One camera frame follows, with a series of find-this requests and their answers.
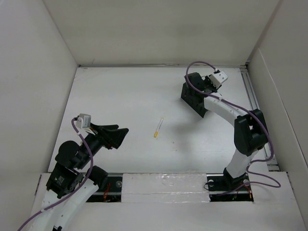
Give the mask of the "yellow cap marker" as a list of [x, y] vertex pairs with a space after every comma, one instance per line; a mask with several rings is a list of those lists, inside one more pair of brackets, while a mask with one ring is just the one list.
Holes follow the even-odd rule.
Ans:
[[159, 132], [159, 130], [160, 130], [160, 128], [161, 128], [161, 125], [162, 125], [163, 121], [164, 121], [164, 118], [161, 118], [160, 121], [159, 121], [159, 124], [158, 124], [158, 126], [157, 126], [157, 129], [156, 129], [156, 131], [155, 131], [155, 133], [154, 133], [154, 138], [157, 138], [158, 132]]

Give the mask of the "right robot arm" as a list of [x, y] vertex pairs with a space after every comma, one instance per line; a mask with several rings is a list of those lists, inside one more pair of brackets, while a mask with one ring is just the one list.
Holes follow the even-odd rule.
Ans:
[[246, 178], [249, 166], [258, 151], [269, 143], [262, 111], [259, 109], [249, 111], [224, 100], [218, 89], [227, 80], [227, 76], [219, 70], [205, 77], [194, 72], [186, 74], [184, 78], [181, 98], [200, 117], [211, 111], [234, 128], [233, 142], [236, 149], [233, 157], [224, 168], [223, 175], [214, 179], [209, 178], [205, 188], [211, 192], [228, 194], [249, 186]]

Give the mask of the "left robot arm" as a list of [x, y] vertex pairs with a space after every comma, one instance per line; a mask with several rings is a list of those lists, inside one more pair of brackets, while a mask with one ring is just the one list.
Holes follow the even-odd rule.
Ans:
[[93, 123], [79, 125], [76, 117], [71, 124], [81, 144], [66, 141], [60, 145], [41, 209], [19, 227], [20, 231], [26, 225], [31, 231], [65, 231], [86, 201], [107, 186], [108, 173], [94, 164], [94, 156], [103, 147], [119, 148], [129, 129]]

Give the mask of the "black two-compartment pen holder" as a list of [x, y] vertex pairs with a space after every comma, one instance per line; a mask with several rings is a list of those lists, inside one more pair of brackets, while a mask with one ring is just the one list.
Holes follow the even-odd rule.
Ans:
[[186, 83], [182, 85], [181, 98], [202, 118], [208, 111], [204, 107], [205, 95], [196, 92]]

